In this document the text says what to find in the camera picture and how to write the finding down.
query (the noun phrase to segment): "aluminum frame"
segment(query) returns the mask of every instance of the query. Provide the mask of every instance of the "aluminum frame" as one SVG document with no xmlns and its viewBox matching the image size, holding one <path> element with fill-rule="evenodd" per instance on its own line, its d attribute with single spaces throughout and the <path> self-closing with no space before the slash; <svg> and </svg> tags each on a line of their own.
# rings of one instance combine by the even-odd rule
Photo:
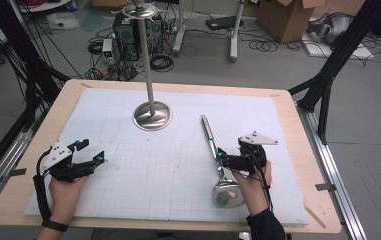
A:
<svg viewBox="0 0 381 240">
<path fill-rule="evenodd" d="M 347 230 L 354 240 L 366 240 L 364 229 L 362 228 L 361 222 L 359 221 L 358 215 L 356 214 L 355 208 L 352 205 L 349 194 L 346 191 L 345 184 L 340 177 L 339 170 L 337 169 L 336 163 L 333 156 L 331 155 L 330 148 L 328 145 L 322 143 L 320 136 L 318 135 L 318 120 L 315 113 L 305 112 L 301 114 L 305 117 L 306 123 L 309 126 L 309 132 L 314 140 L 314 144 L 317 147 L 320 160 L 322 162 L 323 170 L 327 175 L 327 180 L 330 184 L 333 184 L 336 188 L 333 191 L 333 195 L 339 204 L 340 211 L 346 223 Z"/>
<path fill-rule="evenodd" d="M 10 171 L 15 168 L 16 164 L 19 162 L 30 144 L 34 135 L 34 131 L 32 129 L 33 128 L 31 127 L 26 132 L 20 132 L 0 160 L 0 189 L 5 185 L 2 178 L 9 177 Z"/>
</svg>

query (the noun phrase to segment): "metal cylinder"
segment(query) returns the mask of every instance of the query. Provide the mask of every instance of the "metal cylinder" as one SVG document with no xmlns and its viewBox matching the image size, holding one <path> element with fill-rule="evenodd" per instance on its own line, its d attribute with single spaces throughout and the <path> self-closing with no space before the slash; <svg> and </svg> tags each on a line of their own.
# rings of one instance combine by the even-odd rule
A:
<svg viewBox="0 0 381 240">
<path fill-rule="evenodd" d="M 147 47 L 146 20 L 137 19 L 140 34 L 141 52 L 143 55 L 144 74 L 146 75 L 147 96 L 149 98 L 150 115 L 155 115 L 152 75 L 150 74 L 149 48 Z"/>
</svg>

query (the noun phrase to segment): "electronic equipment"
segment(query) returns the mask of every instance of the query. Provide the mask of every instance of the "electronic equipment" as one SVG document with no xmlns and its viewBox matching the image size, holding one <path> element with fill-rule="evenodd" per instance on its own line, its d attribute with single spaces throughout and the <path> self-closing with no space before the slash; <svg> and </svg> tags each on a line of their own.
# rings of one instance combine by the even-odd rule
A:
<svg viewBox="0 0 381 240">
<path fill-rule="evenodd" d="M 153 21 L 147 19 L 147 44 L 149 52 L 163 51 L 163 20 L 161 16 L 154 16 Z M 120 60 L 137 61 L 140 58 L 138 51 L 140 36 L 137 20 L 128 19 L 123 12 L 119 12 L 113 23 L 116 41 L 118 43 Z"/>
<path fill-rule="evenodd" d="M 222 17 L 206 20 L 206 25 L 212 31 L 220 30 L 220 29 L 228 29 L 234 27 L 234 23 L 236 22 L 236 17 Z M 239 26 L 243 26 L 244 22 L 240 20 Z"/>
<path fill-rule="evenodd" d="M 128 19 L 123 12 L 118 12 L 113 22 L 120 60 L 137 61 L 140 58 L 138 46 L 140 38 L 138 34 L 137 20 Z"/>
<path fill-rule="evenodd" d="M 149 52 L 160 53 L 163 51 L 163 21 L 161 16 L 154 16 L 153 22 L 149 19 L 146 20 L 147 25 L 147 44 Z"/>
<path fill-rule="evenodd" d="M 105 57 L 107 65 L 114 65 L 116 63 L 116 54 L 113 51 L 113 40 L 110 38 L 103 40 L 102 53 Z"/>
</svg>

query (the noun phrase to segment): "concrete floor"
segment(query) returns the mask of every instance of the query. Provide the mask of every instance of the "concrete floor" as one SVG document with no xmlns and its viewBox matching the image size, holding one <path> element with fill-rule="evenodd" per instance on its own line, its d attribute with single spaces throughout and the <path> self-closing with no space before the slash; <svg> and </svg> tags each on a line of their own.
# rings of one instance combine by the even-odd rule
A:
<svg viewBox="0 0 381 240">
<path fill-rule="evenodd" d="M 88 39 L 110 27 L 113 18 L 89 9 L 79 9 L 74 14 L 80 20 L 80 28 L 56 32 L 51 37 L 77 71 L 84 73 L 89 68 Z M 244 20 L 243 31 L 257 29 L 253 18 Z M 202 17 L 192 18 L 186 25 L 207 30 Z M 262 31 L 251 33 L 261 35 Z M 55 68 L 76 75 L 43 39 Z M 239 40 L 238 61 L 230 63 L 227 37 L 187 32 L 184 40 L 182 52 L 173 57 L 174 69 L 168 73 L 153 72 L 153 82 L 290 89 L 315 76 L 326 61 L 308 57 L 303 48 L 291 51 L 286 45 L 277 45 L 277 51 L 261 52 Z M 144 77 L 138 75 L 135 81 L 144 81 Z M 294 100 L 302 96 L 297 94 Z M 24 108 L 10 66 L 0 65 L 0 140 Z M 366 236 L 381 239 L 381 55 L 375 55 L 366 66 L 350 60 L 342 69 L 333 85 L 327 130 L 329 147 Z M 32 239 L 37 231 L 31 227 L 0 227 L 0 239 Z M 71 229 L 64 239 L 91 239 L 91 235 L 92 229 Z M 345 230 L 337 235 L 293 235 L 293 239 L 348 238 Z"/>
</svg>

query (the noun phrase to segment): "white paper sheet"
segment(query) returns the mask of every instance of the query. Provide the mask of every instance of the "white paper sheet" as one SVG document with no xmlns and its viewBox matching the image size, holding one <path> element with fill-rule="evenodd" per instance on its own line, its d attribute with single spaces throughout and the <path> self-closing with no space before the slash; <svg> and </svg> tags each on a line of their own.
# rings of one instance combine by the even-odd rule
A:
<svg viewBox="0 0 381 240">
<path fill-rule="evenodd" d="M 213 201 L 219 177 L 202 127 L 205 115 L 217 147 L 228 154 L 239 154 L 237 138 L 254 130 L 278 140 L 278 145 L 264 146 L 273 166 L 274 213 L 283 224 L 308 223 L 271 99 L 167 92 L 154 96 L 170 106 L 173 120 L 151 132 L 132 120 L 134 110 L 147 101 L 145 91 L 90 88 L 81 95 L 60 140 L 90 140 L 74 153 L 74 162 L 88 161 L 102 150 L 108 161 L 84 186 L 76 216 L 246 222 L 246 205 L 223 209 Z M 233 179 L 228 170 L 226 175 Z M 35 194 L 25 214 L 39 215 Z"/>
</svg>

